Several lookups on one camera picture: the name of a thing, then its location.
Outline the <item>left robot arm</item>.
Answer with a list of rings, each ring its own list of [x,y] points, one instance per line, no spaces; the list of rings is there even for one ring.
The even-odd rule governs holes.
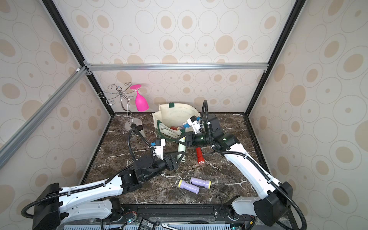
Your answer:
[[[134,192],[163,171],[176,170],[186,152],[163,151],[163,140],[149,144],[150,155],[133,160],[133,164],[115,175],[81,186],[49,185],[36,201],[26,205],[21,215],[32,219],[34,230],[55,230],[60,224],[81,219],[119,222],[124,209],[119,195]]]

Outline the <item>green flashlight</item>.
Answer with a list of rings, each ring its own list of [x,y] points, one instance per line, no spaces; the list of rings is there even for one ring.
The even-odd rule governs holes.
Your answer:
[[[178,152],[186,152],[186,146],[185,145],[182,145],[182,144],[179,144],[178,145]],[[181,162],[182,163],[185,163],[186,162],[185,157],[182,158]]]

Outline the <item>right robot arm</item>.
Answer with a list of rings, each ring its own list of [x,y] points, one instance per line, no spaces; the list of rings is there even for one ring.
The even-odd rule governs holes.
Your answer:
[[[174,141],[186,147],[211,147],[214,152],[235,165],[248,179],[258,197],[234,199],[231,206],[237,215],[256,216],[267,226],[276,223],[287,230],[289,227],[282,223],[280,218],[294,208],[301,220],[300,229],[307,229],[306,218],[292,199],[292,186],[288,182],[281,183],[268,173],[233,134],[224,133],[217,117],[209,116],[208,108],[208,102],[204,100],[200,117],[194,116],[187,121],[193,130],[184,132]]]

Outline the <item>small red flashlight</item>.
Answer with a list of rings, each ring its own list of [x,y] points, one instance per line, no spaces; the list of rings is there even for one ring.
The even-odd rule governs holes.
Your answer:
[[[205,159],[203,157],[203,152],[201,147],[196,148],[196,155],[197,155],[197,162],[199,165],[202,165],[205,163]]]

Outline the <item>horizontal aluminium rail back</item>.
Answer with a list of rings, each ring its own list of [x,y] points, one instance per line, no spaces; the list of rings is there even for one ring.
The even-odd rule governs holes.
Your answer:
[[[88,64],[91,71],[266,70],[267,63]]]

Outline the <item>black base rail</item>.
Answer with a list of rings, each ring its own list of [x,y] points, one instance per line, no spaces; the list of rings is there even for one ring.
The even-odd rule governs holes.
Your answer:
[[[151,222],[152,229],[157,230],[162,224],[184,225],[204,225],[208,228],[210,224],[230,224],[233,229],[250,230],[259,222],[267,230],[284,229],[277,223],[272,227],[264,225],[255,214],[237,214],[231,205],[228,204],[135,204],[122,205],[122,210],[117,214],[101,219],[98,217],[88,217],[76,220],[76,222],[86,222],[100,225],[101,230],[118,229],[133,226],[143,219]]]

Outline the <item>chrome wine glass rack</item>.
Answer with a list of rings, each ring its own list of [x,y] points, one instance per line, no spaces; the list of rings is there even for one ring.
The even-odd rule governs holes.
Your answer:
[[[132,86],[132,82],[126,82],[124,84],[125,88],[122,88],[121,86],[118,86],[116,84],[111,84],[107,87],[108,91],[102,91],[98,93],[98,97],[100,99],[104,99],[105,102],[112,106],[114,104],[120,103],[121,108],[124,112],[126,112],[127,121],[124,125],[124,129],[126,131],[130,131],[130,125],[136,124],[142,125],[142,121],[138,118],[137,121],[135,121],[133,117],[133,112],[131,111],[131,104],[130,102],[135,98],[132,94],[135,93],[135,91],[130,89],[130,86]]]

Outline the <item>cream canvas tote bag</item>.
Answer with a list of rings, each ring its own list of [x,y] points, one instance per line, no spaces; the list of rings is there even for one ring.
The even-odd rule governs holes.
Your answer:
[[[184,103],[160,104],[159,111],[152,113],[154,128],[160,139],[166,141],[174,141],[185,132],[193,131],[192,128],[183,127],[192,116],[200,117],[200,113],[191,105]],[[171,127],[178,127],[178,130],[172,130]]]

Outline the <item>purple flashlight bottom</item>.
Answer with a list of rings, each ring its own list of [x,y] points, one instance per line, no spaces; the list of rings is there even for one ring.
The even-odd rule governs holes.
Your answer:
[[[193,184],[187,183],[184,180],[179,181],[178,187],[180,189],[185,189],[185,190],[190,191],[190,192],[195,193],[195,194],[199,193],[199,187],[197,187]]]

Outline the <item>aluminium rail left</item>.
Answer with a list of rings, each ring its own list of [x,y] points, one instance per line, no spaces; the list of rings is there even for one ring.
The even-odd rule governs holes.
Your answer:
[[[87,74],[86,67],[79,67],[55,93],[30,117],[20,129],[3,145],[1,149],[1,168],[11,159],[36,128],[54,110],[71,88]]]

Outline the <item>pink plastic wine glass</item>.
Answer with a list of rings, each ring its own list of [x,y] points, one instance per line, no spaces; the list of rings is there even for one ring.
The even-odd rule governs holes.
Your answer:
[[[149,109],[149,104],[147,100],[139,93],[139,90],[141,89],[141,84],[135,84],[130,86],[130,89],[135,91],[137,93],[136,99],[135,99],[135,105],[139,112],[145,112]]]

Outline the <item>purple flashlight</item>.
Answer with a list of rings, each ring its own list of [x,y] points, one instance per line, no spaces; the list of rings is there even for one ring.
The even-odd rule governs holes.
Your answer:
[[[199,187],[197,187],[193,184],[187,183],[184,180],[179,181],[178,187],[180,189],[185,189],[185,190],[190,191],[190,192],[195,193],[195,194],[199,193]]]
[[[206,189],[210,189],[211,187],[211,181],[210,180],[203,180],[195,177],[191,177],[190,183],[195,186],[201,186]]]

